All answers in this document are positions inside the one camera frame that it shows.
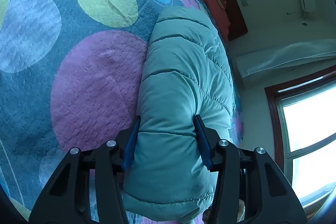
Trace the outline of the light green puffer jacket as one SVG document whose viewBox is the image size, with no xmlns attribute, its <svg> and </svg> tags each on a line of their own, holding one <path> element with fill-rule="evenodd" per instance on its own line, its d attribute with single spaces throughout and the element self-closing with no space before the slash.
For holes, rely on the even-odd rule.
<svg viewBox="0 0 336 224">
<path fill-rule="evenodd" d="M 125 174 L 125 210 L 188 223 L 213 202 L 217 174 L 202 162 L 194 116 L 229 139 L 235 108 L 226 50 L 202 11 L 167 7 L 148 43 L 139 86 L 134 162 Z"/>
</svg>

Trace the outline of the pale curtain right side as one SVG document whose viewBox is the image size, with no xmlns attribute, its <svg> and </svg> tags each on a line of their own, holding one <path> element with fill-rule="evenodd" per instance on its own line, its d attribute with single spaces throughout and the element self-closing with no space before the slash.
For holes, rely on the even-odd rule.
<svg viewBox="0 0 336 224">
<path fill-rule="evenodd" d="M 249 89 L 301 65 L 335 59 L 335 38 L 297 42 L 236 57 L 243 87 Z"/>
</svg>

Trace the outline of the colourful dotted bedspread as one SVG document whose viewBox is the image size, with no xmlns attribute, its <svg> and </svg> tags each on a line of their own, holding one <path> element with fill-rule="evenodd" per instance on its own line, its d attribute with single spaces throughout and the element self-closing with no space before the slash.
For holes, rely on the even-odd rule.
<svg viewBox="0 0 336 224">
<path fill-rule="evenodd" d="M 28 220 L 73 147 L 131 123 L 147 45 L 165 7 L 204 0 L 1 0 L 1 188 Z"/>
</svg>

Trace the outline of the right window wooden frame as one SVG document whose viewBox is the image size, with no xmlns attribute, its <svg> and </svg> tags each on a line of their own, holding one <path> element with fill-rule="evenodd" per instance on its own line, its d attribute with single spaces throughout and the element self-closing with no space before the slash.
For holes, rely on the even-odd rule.
<svg viewBox="0 0 336 224">
<path fill-rule="evenodd" d="M 335 188 L 335 66 L 265 88 L 275 162 L 306 214 Z"/>
</svg>

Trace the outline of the wall switch plate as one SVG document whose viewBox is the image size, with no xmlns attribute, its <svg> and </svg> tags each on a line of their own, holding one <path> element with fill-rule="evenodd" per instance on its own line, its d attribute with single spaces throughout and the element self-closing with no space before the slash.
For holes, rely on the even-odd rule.
<svg viewBox="0 0 336 224">
<path fill-rule="evenodd" d="M 241 2 L 241 4 L 242 4 L 243 7 L 247 7 L 247 6 L 249 6 L 247 0 L 240 0 L 240 2 Z"/>
</svg>

